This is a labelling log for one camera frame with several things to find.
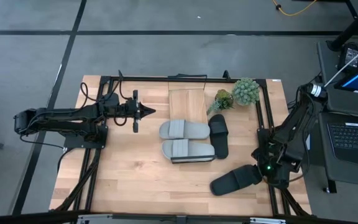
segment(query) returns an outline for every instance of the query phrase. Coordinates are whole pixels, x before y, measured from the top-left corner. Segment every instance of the table leg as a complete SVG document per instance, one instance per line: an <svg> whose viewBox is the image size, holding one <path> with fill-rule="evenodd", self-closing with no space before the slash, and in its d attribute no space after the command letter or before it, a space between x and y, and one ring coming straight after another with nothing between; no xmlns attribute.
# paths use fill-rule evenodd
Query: table leg
<svg viewBox="0 0 358 224"><path fill-rule="evenodd" d="M323 191L329 194L336 194L336 184L335 181L329 180L328 181L328 187L323 188Z"/></svg>

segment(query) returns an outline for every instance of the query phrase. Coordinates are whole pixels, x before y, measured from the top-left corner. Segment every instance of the black slipper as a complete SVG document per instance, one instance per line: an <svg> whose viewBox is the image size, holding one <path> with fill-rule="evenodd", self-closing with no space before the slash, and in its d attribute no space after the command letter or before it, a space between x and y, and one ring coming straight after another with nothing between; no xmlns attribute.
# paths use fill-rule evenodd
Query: black slipper
<svg viewBox="0 0 358 224"><path fill-rule="evenodd" d="M215 148L215 155L218 159L224 159L229 155L229 148L227 146L227 130L226 122L221 114L214 115L208 122L211 129L209 138L211 145Z"/></svg>
<svg viewBox="0 0 358 224"><path fill-rule="evenodd" d="M262 181L262 177L257 167L244 165L212 181L209 187L212 194L220 196L243 189L251 184L258 184L260 181Z"/></svg>

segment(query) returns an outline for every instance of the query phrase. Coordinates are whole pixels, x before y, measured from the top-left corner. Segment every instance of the succulent plant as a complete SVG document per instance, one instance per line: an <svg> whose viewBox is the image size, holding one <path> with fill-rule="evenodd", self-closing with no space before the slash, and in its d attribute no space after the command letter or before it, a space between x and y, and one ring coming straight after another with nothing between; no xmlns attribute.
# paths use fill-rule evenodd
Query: succulent plant
<svg viewBox="0 0 358 224"><path fill-rule="evenodd" d="M232 91L234 101L241 106L259 101L259 84L250 78L241 78L236 81Z"/></svg>
<svg viewBox="0 0 358 224"><path fill-rule="evenodd" d="M229 109L233 107L233 96L226 90L218 90L215 96L215 100L212 102L207 110L207 114L210 112L220 112L221 110Z"/></svg>
<svg viewBox="0 0 358 224"><path fill-rule="evenodd" d="M214 100L211 104L211 106L209 106L208 110L206 111L206 114L210 114L212 111L219 112L221 109L219 109L221 107L220 102Z"/></svg>

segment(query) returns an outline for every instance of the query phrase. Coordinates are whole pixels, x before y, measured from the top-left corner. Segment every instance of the slide sandal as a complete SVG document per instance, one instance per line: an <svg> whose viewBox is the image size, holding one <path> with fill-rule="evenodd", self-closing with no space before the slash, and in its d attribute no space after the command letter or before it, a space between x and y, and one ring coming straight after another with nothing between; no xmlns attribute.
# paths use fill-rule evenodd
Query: slide sandal
<svg viewBox="0 0 358 224"><path fill-rule="evenodd" d="M165 140L162 143L162 153L173 164L208 162L215 159L215 150L212 145L191 142L189 139Z"/></svg>
<svg viewBox="0 0 358 224"><path fill-rule="evenodd" d="M220 196L243 189L251 184L258 184L261 181L262 177L256 166L244 165L212 181L209 187L212 194Z"/></svg>
<svg viewBox="0 0 358 224"><path fill-rule="evenodd" d="M215 148L216 157L224 159L229 155L229 146L227 146L227 130L226 122L221 114L214 115L208 122L211 128L209 138L212 146Z"/></svg>
<svg viewBox="0 0 358 224"><path fill-rule="evenodd" d="M184 119L167 121L160 127L162 139L206 139L208 136L207 124L189 122Z"/></svg>

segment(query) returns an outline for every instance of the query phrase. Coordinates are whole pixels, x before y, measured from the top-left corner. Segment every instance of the wooden tabletop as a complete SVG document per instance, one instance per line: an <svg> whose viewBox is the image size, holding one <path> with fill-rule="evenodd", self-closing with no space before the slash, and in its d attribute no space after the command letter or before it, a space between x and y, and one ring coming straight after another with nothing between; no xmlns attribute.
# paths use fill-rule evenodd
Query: wooden tabletop
<svg viewBox="0 0 358 224"><path fill-rule="evenodd" d="M100 76L84 76L89 96L98 92ZM229 156L212 162L172 164L162 154L160 125L170 119L169 91L203 88L204 83L182 82L123 82L122 94L132 96L139 91L139 100L157 111L139 121L139 132L132 132L132 120L119 127L109 119L108 140L101 152L101 159L94 188L91 210L106 213L187 214L271 216L272 209L268 186L264 182L251 185L223 196L214 196L209 183L230 170L244 164L255 164L251 152L258 147L256 130L259 127L256 107L238 106L224 110L229 130ZM231 91L233 83L207 83L205 103L208 108L220 89ZM270 105L275 125L287 117L287 103L280 80L267 80ZM264 123L267 125L265 104L260 93ZM84 96L79 92L77 107ZM75 149L62 160L53 191L50 208L56 208L73 190L80 175L84 149ZM300 175L291 173L291 178ZM303 179L292 182L289 191L307 212L309 200ZM84 207L86 188L80 208ZM281 213L281 198L276 190Z"/></svg>

